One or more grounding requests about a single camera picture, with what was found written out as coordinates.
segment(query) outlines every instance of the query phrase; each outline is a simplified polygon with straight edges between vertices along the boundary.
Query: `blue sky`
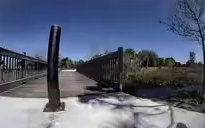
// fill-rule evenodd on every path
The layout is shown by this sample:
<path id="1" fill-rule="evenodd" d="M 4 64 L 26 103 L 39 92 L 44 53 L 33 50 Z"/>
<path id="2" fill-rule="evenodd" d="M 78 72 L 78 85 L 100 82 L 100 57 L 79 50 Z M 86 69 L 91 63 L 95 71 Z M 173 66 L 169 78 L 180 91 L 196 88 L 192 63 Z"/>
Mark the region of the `blue sky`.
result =
<path id="1" fill-rule="evenodd" d="M 46 56 L 50 26 L 62 27 L 60 53 L 87 59 L 119 46 L 152 49 L 185 62 L 189 52 L 201 60 L 198 43 L 159 24 L 171 12 L 170 0 L 0 0 L 1 46 Z"/>

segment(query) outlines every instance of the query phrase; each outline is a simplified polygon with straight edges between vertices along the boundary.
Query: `bollard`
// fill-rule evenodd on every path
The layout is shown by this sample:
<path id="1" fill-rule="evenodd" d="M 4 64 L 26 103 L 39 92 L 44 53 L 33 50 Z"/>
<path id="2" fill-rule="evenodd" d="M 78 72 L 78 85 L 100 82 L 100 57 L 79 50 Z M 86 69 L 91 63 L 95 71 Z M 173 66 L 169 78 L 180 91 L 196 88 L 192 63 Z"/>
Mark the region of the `bollard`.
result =
<path id="1" fill-rule="evenodd" d="M 64 103 L 60 102 L 60 90 L 58 82 L 58 55 L 61 28 L 59 26 L 51 26 L 48 59 L 47 59 L 47 87 L 48 87 L 48 103 L 44 112 L 56 112 L 64 110 Z"/>
<path id="2" fill-rule="evenodd" d="M 122 71 L 123 71 L 123 47 L 119 47 L 118 48 L 118 84 L 119 84 L 120 91 L 123 91 Z"/>

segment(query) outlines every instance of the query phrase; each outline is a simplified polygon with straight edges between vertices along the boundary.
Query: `bridge deck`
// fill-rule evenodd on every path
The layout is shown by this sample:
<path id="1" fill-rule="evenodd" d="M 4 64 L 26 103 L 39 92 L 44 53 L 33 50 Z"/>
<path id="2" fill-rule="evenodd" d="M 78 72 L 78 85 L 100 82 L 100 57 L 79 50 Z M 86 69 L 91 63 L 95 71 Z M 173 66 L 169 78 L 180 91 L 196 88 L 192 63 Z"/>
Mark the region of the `bridge deck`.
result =
<path id="1" fill-rule="evenodd" d="M 96 86 L 96 82 L 75 71 L 61 71 L 59 74 L 60 95 L 62 98 L 73 97 L 84 93 L 94 93 L 86 88 Z M 21 86 L 10 89 L 0 96 L 22 98 L 47 98 L 46 77 L 29 81 Z"/>

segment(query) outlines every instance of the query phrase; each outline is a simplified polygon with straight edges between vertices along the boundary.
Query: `grass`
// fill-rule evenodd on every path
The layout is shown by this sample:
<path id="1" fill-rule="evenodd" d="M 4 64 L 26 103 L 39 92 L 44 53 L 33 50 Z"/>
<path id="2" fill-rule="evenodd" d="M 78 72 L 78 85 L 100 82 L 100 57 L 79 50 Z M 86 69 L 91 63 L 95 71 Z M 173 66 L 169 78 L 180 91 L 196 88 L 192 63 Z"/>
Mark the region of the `grass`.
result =
<path id="1" fill-rule="evenodd" d="M 126 72 L 125 81 L 135 85 L 148 84 L 159 86 L 188 86 L 202 84 L 201 67 L 149 67 L 134 72 Z"/>

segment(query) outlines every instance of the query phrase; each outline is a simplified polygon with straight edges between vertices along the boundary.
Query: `fence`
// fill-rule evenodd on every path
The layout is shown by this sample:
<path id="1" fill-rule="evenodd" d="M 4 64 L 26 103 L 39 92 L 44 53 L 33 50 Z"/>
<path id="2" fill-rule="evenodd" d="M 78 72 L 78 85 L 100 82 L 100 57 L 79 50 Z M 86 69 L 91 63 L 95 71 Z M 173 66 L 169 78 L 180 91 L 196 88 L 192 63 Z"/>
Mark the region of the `fence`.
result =
<path id="1" fill-rule="evenodd" d="M 123 48 L 107 55 L 89 60 L 77 66 L 77 72 L 97 82 L 112 84 L 122 89 Z"/>
<path id="2" fill-rule="evenodd" d="M 0 47 L 0 92 L 15 82 L 46 74 L 46 61 Z"/>

